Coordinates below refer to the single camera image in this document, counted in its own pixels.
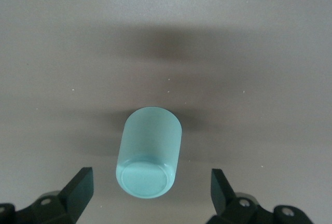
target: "cup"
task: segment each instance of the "cup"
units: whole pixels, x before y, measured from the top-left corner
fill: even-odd
[[[173,185],[181,145],[179,120],[160,107],[144,107],[126,121],[116,167],[120,187],[138,198],[155,198]]]

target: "cylindrical object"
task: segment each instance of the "cylindrical object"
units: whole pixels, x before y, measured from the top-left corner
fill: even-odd
[[[116,178],[138,198],[155,198],[173,185],[181,145],[179,120],[160,107],[144,107],[126,121]]]

